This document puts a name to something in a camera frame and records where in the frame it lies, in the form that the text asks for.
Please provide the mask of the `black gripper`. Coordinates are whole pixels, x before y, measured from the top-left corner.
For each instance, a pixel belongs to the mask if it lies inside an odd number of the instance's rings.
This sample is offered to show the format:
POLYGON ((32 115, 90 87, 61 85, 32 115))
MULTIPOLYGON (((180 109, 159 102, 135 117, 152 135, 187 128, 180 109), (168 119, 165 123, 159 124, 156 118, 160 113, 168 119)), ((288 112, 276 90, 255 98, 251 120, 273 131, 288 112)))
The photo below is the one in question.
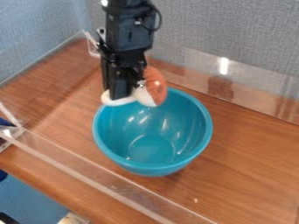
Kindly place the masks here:
POLYGON ((97 30, 101 76, 109 98, 119 100, 145 86, 145 51, 156 32, 156 7, 151 0, 100 0, 105 27, 97 30))

